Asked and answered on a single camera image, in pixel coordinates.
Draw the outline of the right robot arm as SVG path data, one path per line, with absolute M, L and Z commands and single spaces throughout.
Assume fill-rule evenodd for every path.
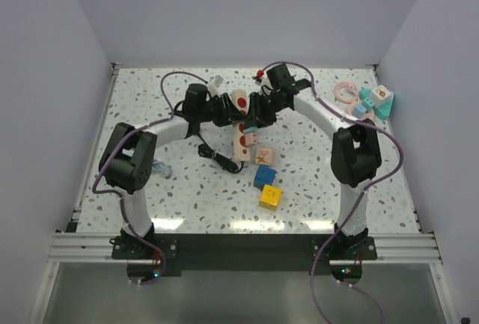
M 382 165 L 377 127 L 371 120 L 341 114 L 317 96 L 313 76 L 295 79 L 286 63 L 277 62 L 259 70 L 254 80 L 266 90 L 264 94 L 249 95 L 243 125 L 247 132 L 273 125 L 277 113 L 289 108 L 306 116 L 331 139 L 330 166 L 341 184 L 341 204 L 328 247 L 343 259 L 351 258 L 367 239 L 367 191 Z

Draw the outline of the yellow cube socket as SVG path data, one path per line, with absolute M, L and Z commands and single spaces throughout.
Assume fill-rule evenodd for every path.
M 270 211 L 276 211 L 280 203 L 282 190 L 265 184 L 259 200 L 259 207 Z

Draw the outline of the blue cube plug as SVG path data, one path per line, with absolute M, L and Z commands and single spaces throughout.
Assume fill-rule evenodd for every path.
M 256 189 L 263 190 L 265 185 L 271 186 L 275 180 L 277 171 L 266 165 L 259 165 L 254 176 L 253 186 Z

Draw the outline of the pink small plug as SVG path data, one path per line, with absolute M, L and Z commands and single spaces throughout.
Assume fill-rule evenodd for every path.
M 243 147 L 253 147 L 253 146 L 257 145 L 257 143 L 258 143 L 257 133 L 256 132 L 245 133 L 241 137 L 240 143 Z

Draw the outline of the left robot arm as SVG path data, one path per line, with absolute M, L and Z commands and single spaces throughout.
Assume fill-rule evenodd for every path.
M 240 128 L 247 118 L 248 105 L 244 90 L 220 94 L 213 84 L 193 83 L 169 117 L 141 126 L 118 123 L 114 127 L 92 192 L 118 196 L 121 235 L 130 239 L 128 248 L 136 257 L 147 258 L 155 249 L 144 187 L 150 179 L 157 148 L 199 135 L 201 124 L 209 122 L 218 127 L 231 125 L 234 134 L 242 136 Z

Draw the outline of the pink cube plug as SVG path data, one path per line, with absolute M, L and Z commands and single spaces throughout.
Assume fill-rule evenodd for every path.
M 259 146 L 256 149 L 254 162 L 259 165 L 271 166 L 275 158 L 275 149 L 273 147 Z

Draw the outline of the teal small plug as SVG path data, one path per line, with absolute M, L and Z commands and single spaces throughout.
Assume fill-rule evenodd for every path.
M 256 126 L 250 126 L 248 128 L 245 128 L 243 130 L 243 133 L 244 134 L 247 134 L 247 133 L 251 133 L 251 132 L 256 132 L 257 131 L 257 127 Z

